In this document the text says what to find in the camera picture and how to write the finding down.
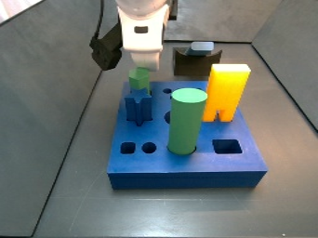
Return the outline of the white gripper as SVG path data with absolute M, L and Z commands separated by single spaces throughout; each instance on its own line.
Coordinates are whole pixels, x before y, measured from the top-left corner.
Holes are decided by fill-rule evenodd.
M 168 4 L 119 4 L 123 48 L 137 67 L 159 69 Z

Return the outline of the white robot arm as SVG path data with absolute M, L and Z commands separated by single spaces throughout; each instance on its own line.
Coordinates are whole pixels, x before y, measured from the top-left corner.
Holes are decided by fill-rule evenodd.
M 137 67 L 159 70 L 172 0 L 115 0 L 123 48 Z

